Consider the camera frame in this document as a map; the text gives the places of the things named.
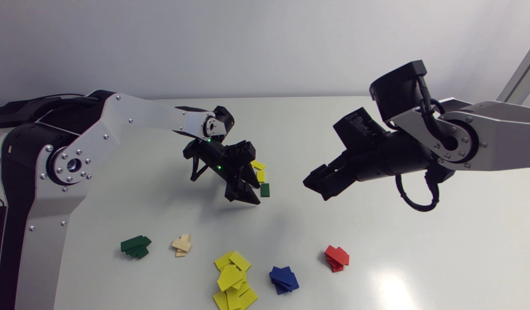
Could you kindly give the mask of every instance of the white table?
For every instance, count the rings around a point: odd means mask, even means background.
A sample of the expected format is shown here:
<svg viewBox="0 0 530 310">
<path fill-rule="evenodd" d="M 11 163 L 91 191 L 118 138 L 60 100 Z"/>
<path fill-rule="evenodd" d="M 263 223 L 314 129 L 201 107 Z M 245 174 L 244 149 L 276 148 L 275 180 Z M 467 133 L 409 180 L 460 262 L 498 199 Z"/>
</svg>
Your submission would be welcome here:
<svg viewBox="0 0 530 310">
<path fill-rule="evenodd" d="M 231 250 L 252 263 L 259 299 L 251 310 L 530 309 L 530 169 L 457 172 L 427 213 L 403 202 L 393 178 L 355 183 L 324 202 L 302 180 L 344 150 L 336 121 L 360 106 L 380 121 L 370 98 L 162 102 L 228 108 L 236 124 L 225 143 L 255 145 L 271 197 L 257 207 L 230 203 L 211 171 L 189 180 L 182 149 L 190 139 L 130 127 L 70 218 L 57 310 L 212 310 L 213 261 Z M 430 201 L 422 172 L 403 181 L 412 199 Z M 193 247 L 175 258 L 170 244 L 182 233 Z M 119 243 L 139 234 L 152 244 L 137 261 Z M 326 265 L 328 245 L 351 255 L 344 271 Z M 273 266 L 290 266 L 300 288 L 278 296 Z"/>
</svg>

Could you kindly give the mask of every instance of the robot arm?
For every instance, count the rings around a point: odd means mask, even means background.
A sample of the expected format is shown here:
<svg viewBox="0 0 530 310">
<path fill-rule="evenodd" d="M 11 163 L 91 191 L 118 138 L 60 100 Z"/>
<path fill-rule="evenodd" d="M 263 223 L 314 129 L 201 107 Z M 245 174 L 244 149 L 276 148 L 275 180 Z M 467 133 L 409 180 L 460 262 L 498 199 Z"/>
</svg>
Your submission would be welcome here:
<svg viewBox="0 0 530 310">
<path fill-rule="evenodd" d="M 104 90 L 72 99 L 9 102 L 0 110 L 0 126 L 15 126 L 1 152 L 8 208 L 0 310 L 54 308 L 69 216 L 87 195 L 98 163 L 119 145 L 125 126 L 134 125 L 194 138 L 184 150 L 194 170 L 201 159 L 227 181 L 230 201 L 259 204 L 249 186 L 259 187 L 249 164 L 255 149 L 246 141 L 222 145 L 234 118 L 221 106 L 171 108 Z"/>
<path fill-rule="evenodd" d="M 530 108 L 504 102 L 470 104 L 429 97 L 422 61 L 380 77 L 370 86 L 385 131 L 363 109 L 334 125 L 346 150 L 329 165 L 312 171 L 304 185 L 337 196 L 354 181 L 395 175 L 401 196 L 415 210 L 430 211 L 439 202 L 438 184 L 456 170 L 498 171 L 530 167 Z M 412 202 L 401 175 L 427 170 L 432 203 Z"/>
</svg>

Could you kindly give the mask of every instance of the green wooden block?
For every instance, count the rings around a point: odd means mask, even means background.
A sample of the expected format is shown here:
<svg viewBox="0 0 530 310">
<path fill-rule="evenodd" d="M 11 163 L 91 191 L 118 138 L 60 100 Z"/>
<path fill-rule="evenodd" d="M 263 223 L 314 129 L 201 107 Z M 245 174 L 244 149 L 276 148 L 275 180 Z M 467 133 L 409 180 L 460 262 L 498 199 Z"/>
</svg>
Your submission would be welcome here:
<svg viewBox="0 0 530 310">
<path fill-rule="evenodd" d="M 152 243 L 152 241 L 150 239 L 148 239 L 147 236 L 144 236 L 144 238 L 143 238 L 144 247 L 146 248 L 150 243 Z"/>
<path fill-rule="evenodd" d="M 145 257 L 145 255 L 147 255 L 147 254 L 148 254 L 148 250 L 147 250 L 145 247 L 142 247 L 142 248 L 137 252 L 137 254 L 134 255 L 133 257 L 139 257 L 139 259 L 140 259 L 140 258 Z"/>
<path fill-rule="evenodd" d="M 127 251 L 128 249 L 133 249 L 135 247 L 139 247 L 144 244 L 144 237 L 138 236 L 135 238 L 131 238 L 129 240 L 123 241 L 121 243 L 121 250 L 122 252 Z"/>
<path fill-rule="evenodd" d="M 261 184 L 261 197 L 269 197 L 270 194 L 269 183 Z"/>
<path fill-rule="evenodd" d="M 126 253 L 127 255 L 131 255 L 131 256 L 134 257 L 135 254 L 136 254 L 140 249 L 142 249 L 142 248 L 144 248 L 144 246 L 143 246 L 143 245 L 139 245 L 139 246 L 137 246 L 137 247 L 134 247 L 134 248 L 128 249 L 127 251 L 125 251 L 125 253 Z"/>
</svg>

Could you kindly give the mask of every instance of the red wooden block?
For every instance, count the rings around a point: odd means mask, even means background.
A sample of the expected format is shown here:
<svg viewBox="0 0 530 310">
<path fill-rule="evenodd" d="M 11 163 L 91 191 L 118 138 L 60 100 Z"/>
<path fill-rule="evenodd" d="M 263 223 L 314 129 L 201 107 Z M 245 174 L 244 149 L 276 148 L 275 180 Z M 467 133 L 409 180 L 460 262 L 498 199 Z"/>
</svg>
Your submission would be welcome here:
<svg viewBox="0 0 530 310">
<path fill-rule="evenodd" d="M 340 251 L 340 253 L 342 253 L 345 257 L 344 261 L 342 262 L 344 265 L 346 266 L 349 266 L 349 254 L 346 253 L 346 251 L 344 251 L 342 248 L 338 247 L 338 249 L 336 249 L 338 251 Z"/>
<path fill-rule="evenodd" d="M 330 267 L 343 267 L 341 263 L 338 263 L 337 261 L 335 261 L 334 259 L 331 259 L 330 257 L 326 257 L 326 262 L 328 262 L 328 265 L 330 265 Z"/>
<path fill-rule="evenodd" d="M 343 270 L 343 265 L 341 263 L 338 263 L 329 257 L 326 258 L 326 261 L 328 261 L 328 264 L 330 265 L 330 268 L 332 269 L 333 273 Z"/>
<path fill-rule="evenodd" d="M 342 265 L 346 262 L 349 264 L 349 257 L 346 257 L 347 253 L 344 250 L 340 251 L 340 249 L 341 248 L 336 249 L 329 245 L 326 251 L 324 251 L 324 253 L 326 254 L 326 256 L 334 259 L 336 262 Z"/>
</svg>

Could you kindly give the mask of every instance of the stack of blocks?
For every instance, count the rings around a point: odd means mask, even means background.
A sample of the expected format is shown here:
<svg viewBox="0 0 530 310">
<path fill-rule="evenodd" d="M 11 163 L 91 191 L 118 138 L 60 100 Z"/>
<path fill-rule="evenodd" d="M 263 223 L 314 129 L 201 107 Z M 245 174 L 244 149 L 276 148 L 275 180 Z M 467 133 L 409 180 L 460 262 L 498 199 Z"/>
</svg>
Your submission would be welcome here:
<svg viewBox="0 0 530 310">
<path fill-rule="evenodd" d="M 171 243 L 171 246 L 177 249 L 175 257 L 185 257 L 191 245 L 190 234 L 182 234 L 180 238 Z"/>
<path fill-rule="evenodd" d="M 148 254 L 147 247 L 152 241 L 146 236 L 137 236 L 121 243 L 121 251 L 139 259 Z"/>
<path fill-rule="evenodd" d="M 269 186 L 269 183 L 265 183 L 265 165 L 260 163 L 259 161 L 251 161 L 250 163 L 252 167 L 257 169 L 256 177 L 257 181 L 261 184 L 261 197 L 269 197 L 271 196 L 271 187 Z"/>
<path fill-rule="evenodd" d="M 290 267 L 273 267 L 269 277 L 271 277 L 271 282 L 273 282 L 279 295 L 299 288 L 296 275 L 290 270 Z"/>
<path fill-rule="evenodd" d="M 330 265 L 333 273 L 342 271 L 344 265 L 349 266 L 349 254 L 342 248 L 338 247 L 336 249 L 329 245 L 324 253 L 326 254 L 326 261 Z"/>
<path fill-rule="evenodd" d="M 226 253 L 215 260 L 215 266 L 221 275 L 217 280 L 220 291 L 213 295 L 213 300 L 220 310 L 245 310 L 257 300 L 246 278 L 251 263 L 240 253 Z"/>
</svg>

